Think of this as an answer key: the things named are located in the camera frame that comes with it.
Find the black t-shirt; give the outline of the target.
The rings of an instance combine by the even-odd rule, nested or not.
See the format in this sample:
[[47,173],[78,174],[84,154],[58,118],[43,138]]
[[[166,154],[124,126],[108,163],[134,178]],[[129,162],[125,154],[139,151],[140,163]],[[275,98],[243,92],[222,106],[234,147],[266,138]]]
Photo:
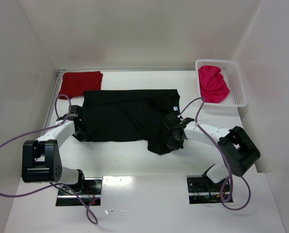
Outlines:
[[170,153],[170,130],[163,120],[177,116],[175,89],[85,91],[81,123],[87,142],[145,140],[150,152]]

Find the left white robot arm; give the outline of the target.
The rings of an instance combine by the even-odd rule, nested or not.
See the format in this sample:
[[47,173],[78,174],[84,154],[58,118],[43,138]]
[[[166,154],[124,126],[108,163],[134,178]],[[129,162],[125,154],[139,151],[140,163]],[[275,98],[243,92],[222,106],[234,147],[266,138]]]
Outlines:
[[87,141],[81,122],[82,107],[71,106],[71,112],[57,119],[55,128],[36,140],[28,140],[22,151],[22,180],[25,183],[63,183],[77,191],[85,188],[85,176],[80,169],[62,165],[60,147],[71,136]]

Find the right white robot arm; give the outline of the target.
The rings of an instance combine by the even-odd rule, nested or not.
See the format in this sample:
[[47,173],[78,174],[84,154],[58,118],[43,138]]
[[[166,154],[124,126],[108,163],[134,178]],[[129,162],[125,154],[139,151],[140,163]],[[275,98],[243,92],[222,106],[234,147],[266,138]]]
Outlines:
[[209,192],[214,184],[225,181],[230,174],[242,177],[260,158],[260,151],[239,126],[217,128],[175,114],[167,115],[163,123],[170,131],[167,147],[171,151],[183,149],[185,140],[195,140],[216,147],[223,154],[223,161],[212,165],[202,175],[203,189]]

